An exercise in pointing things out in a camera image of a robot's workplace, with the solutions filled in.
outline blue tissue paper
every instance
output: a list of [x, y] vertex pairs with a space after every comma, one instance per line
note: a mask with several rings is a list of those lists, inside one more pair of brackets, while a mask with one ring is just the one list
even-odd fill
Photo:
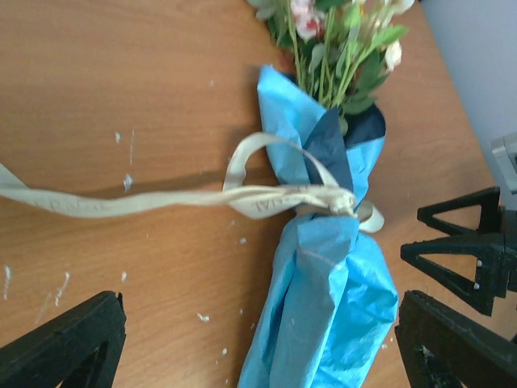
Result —
[[[363, 200], [385, 138], [384, 122], [371, 121], [382, 115], [369, 115], [343, 140], [337, 110], [327, 111], [269, 66], [260, 74], [258, 101], [264, 132], [308, 150]], [[320, 183], [299, 151], [271, 145], [267, 153], [281, 183]], [[293, 218], [275, 253], [269, 294], [238, 386], [360, 387], [397, 306], [382, 252], [359, 232], [356, 219]]]

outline white wall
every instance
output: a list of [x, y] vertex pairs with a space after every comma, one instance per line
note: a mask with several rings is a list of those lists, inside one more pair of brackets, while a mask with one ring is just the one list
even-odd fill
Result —
[[491, 153], [493, 139], [517, 132], [517, 0], [421, 4], [502, 200], [517, 209]]

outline wooden surface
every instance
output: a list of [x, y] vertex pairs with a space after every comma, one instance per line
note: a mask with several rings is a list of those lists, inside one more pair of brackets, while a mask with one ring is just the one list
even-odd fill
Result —
[[[421, 289], [509, 337], [515, 298], [480, 318], [399, 258], [401, 244], [438, 235], [416, 221], [419, 206], [492, 184], [418, 4], [402, 22], [403, 63], [379, 92], [388, 136], [369, 198], [387, 222], [376, 239], [401, 294]], [[17, 0], [0, 4], [0, 32], [0, 161], [31, 187], [103, 197], [124, 195], [126, 174], [130, 193], [219, 188], [234, 146], [260, 129], [259, 66], [280, 59], [244, 0]], [[276, 184], [265, 154], [250, 167], [249, 182]], [[89, 221], [0, 199], [11, 269], [0, 345], [112, 289], [128, 316], [115, 386], [236, 386], [289, 217], [184, 207]], [[409, 385], [391, 338], [364, 386]]]

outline white flower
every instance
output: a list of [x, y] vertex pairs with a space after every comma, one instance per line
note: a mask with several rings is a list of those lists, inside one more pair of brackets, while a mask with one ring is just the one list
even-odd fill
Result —
[[314, 0], [291, 0], [291, 12], [300, 38], [314, 38], [325, 24], [325, 14], [314, 8]]
[[395, 15], [402, 15], [413, 6], [414, 0], [392, 0], [391, 7]]
[[385, 62], [388, 71], [393, 71], [395, 66], [400, 65], [402, 61], [402, 46], [399, 40], [395, 40], [388, 46], [385, 53]]
[[382, 17], [382, 27], [386, 27], [394, 15], [402, 15], [414, 4], [414, 0], [384, 0], [384, 2], [386, 11]]

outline black plastic object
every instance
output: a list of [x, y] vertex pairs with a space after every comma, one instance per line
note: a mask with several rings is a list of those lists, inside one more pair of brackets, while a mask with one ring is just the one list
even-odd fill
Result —
[[1, 348], [0, 387], [110, 387], [125, 321], [122, 294], [97, 294]]
[[[481, 206], [476, 230], [439, 220], [437, 213]], [[418, 210], [419, 221], [449, 237], [414, 242], [401, 247], [401, 257], [452, 291], [472, 308], [492, 315], [495, 297], [517, 290], [517, 215], [499, 207], [499, 189], [489, 188]], [[436, 264], [422, 255], [471, 255], [477, 258], [475, 281]]]
[[408, 291], [395, 335], [413, 388], [517, 386], [517, 346], [421, 291]]

